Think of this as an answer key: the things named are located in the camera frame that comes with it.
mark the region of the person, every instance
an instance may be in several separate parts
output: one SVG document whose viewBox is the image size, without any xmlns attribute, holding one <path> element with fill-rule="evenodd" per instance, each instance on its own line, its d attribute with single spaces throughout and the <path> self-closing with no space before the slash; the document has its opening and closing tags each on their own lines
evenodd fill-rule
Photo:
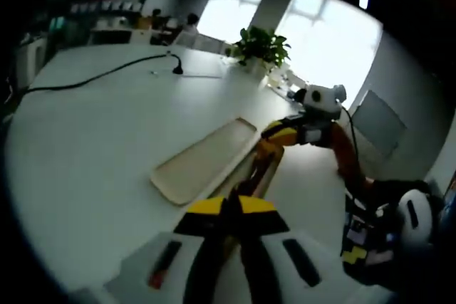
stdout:
<svg viewBox="0 0 456 304">
<path fill-rule="evenodd" d="M 187 23 L 182 27 L 182 30 L 195 35 L 198 34 L 197 24 L 199 20 L 200 18 L 196 14 L 189 14 Z"/>
<path fill-rule="evenodd" d="M 161 9 L 153 9 L 152 11 L 152 18 L 151 24 L 152 28 L 155 30 L 160 30 L 163 26 L 164 18 L 161 17 L 162 10 Z"/>
</svg>

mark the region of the green plant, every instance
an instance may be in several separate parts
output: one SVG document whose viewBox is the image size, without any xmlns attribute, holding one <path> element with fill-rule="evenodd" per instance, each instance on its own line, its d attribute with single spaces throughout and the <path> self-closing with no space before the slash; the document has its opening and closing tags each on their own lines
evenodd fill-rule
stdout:
<svg viewBox="0 0 456 304">
<path fill-rule="evenodd" d="M 274 30 L 266 31 L 256 26 L 251 26 L 248 30 L 241 30 L 242 39 L 234 44 L 233 48 L 227 48 L 225 54 L 228 57 L 239 58 L 239 64 L 246 65 L 252 57 L 262 59 L 266 63 L 274 64 L 278 67 L 282 65 L 285 58 L 289 58 L 289 44 L 284 44 L 286 38 L 277 36 Z"/>
</svg>

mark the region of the office room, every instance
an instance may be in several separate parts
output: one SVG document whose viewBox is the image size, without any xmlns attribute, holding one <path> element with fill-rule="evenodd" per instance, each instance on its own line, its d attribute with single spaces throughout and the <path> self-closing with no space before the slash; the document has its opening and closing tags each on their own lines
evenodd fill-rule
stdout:
<svg viewBox="0 0 456 304">
<path fill-rule="evenodd" d="M 33 0 L 1 136 L 8 247 L 37 296 L 435 300 L 453 1 Z"/>
</svg>

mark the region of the chair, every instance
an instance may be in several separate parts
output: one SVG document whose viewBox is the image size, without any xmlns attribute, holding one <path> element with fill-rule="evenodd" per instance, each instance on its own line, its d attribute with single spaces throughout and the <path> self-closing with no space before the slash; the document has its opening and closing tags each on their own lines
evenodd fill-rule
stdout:
<svg viewBox="0 0 456 304">
<path fill-rule="evenodd" d="M 172 46 L 184 46 L 186 48 L 192 49 L 193 46 L 195 45 L 195 41 L 197 38 L 197 34 L 195 33 L 190 33 L 182 30 L 179 32 L 177 35 L 176 39 L 172 42 Z"/>
<path fill-rule="evenodd" d="M 208 53 L 220 54 L 222 52 L 223 44 L 224 41 L 198 34 L 193 48 L 195 50 L 207 51 Z"/>
</svg>

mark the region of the power cord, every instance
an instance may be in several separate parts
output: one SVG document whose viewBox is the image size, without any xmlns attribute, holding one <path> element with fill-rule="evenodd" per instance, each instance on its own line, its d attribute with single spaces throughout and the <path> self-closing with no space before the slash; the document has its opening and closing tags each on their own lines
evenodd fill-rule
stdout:
<svg viewBox="0 0 456 304">
<path fill-rule="evenodd" d="M 170 51 L 168 51 L 166 54 L 162 54 L 162 55 L 153 55 L 153 56 L 148 56 L 148 57 L 144 57 L 144 58 L 139 58 L 137 60 L 128 62 L 126 64 L 122 64 L 121 66 L 118 66 L 118 67 L 116 67 L 116 68 L 114 68 L 112 70 L 109 70 L 109 71 L 106 71 L 104 73 L 101 73 L 100 75 L 93 76 L 92 78 L 89 78 L 88 80 L 84 80 L 84 81 L 81 81 L 81 82 L 78 82 L 78 83 L 73 83 L 71 85 L 57 85 L 57 86 L 54 86 L 54 87 L 29 88 L 25 92 L 23 92 L 23 95 L 29 94 L 29 93 L 33 93 L 33 92 L 42 91 L 42 90 L 67 90 L 67 89 L 78 88 L 78 87 L 86 85 L 87 83 L 90 83 L 90 82 L 92 82 L 94 80 L 102 78 L 103 76 L 106 76 L 108 74 L 114 73 L 115 71 L 118 71 L 120 69 L 124 69 L 124 68 L 126 68 L 126 67 L 128 67 L 130 65 L 133 65 L 133 64 L 136 64 L 136 63 L 139 63 L 139 62 L 143 62 L 143 61 L 147 61 L 147 60 L 153 60 L 153 59 L 156 59 L 156 58 L 164 58 L 164 57 L 168 57 L 168 56 L 172 56 L 172 57 L 177 58 L 177 66 L 176 66 L 176 68 L 174 68 L 172 70 L 172 72 L 174 74 L 182 75 L 184 73 L 184 71 L 182 69 L 182 61 L 180 60 L 180 57 L 178 55 L 175 55 L 174 53 L 171 53 Z"/>
<path fill-rule="evenodd" d="M 8 94 L 8 97 L 6 98 L 6 100 L 3 102 L 4 105 L 6 105 L 11 100 L 11 98 L 13 97 L 13 94 L 14 94 L 13 87 L 11 86 L 8 78 L 5 80 L 5 83 L 8 86 L 9 94 Z"/>
<path fill-rule="evenodd" d="M 350 126 L 351 126 L 351 135 L 353 136 L 353 146 L 355 147 L 355 155 L 356 155 L 356 162 L 358 163 L 358 167 L 361 168 L 359 164 L 359 153 L 358 153 L 358 143 L 356 142 L 356 135 L 355 135 L 355 128 L 353 126 L 353 120 L 351 118 L 350 113 L 347 111 L 347 109 L 342 106 L 342 109 L 347 113 L 348 119 L 350 120 Z"/>
</svg>

